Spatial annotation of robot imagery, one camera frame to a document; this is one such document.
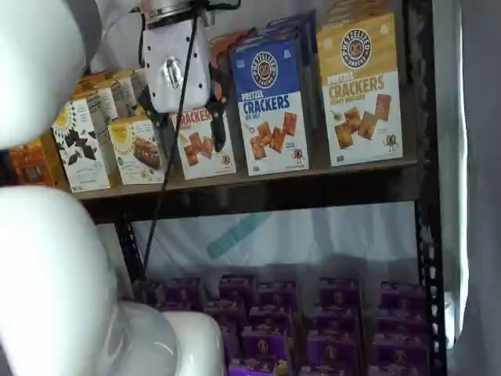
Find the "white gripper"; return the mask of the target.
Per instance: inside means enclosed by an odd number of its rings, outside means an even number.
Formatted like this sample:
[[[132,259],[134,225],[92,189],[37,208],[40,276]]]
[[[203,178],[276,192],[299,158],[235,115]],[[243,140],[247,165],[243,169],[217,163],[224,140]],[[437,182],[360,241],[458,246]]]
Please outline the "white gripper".
[[[203,107],[211,115],[214,151],[221,152],[226,142],[223,115],[232,90],[224,71],[210,64],[209,44],[204,22],[180,23],[146,30],[143,54],[148,88],[139,94],[138,103],[157,131],[165,157],[172,157],[174,128],[169,115],[178,110],[185,89],[183,110]]]

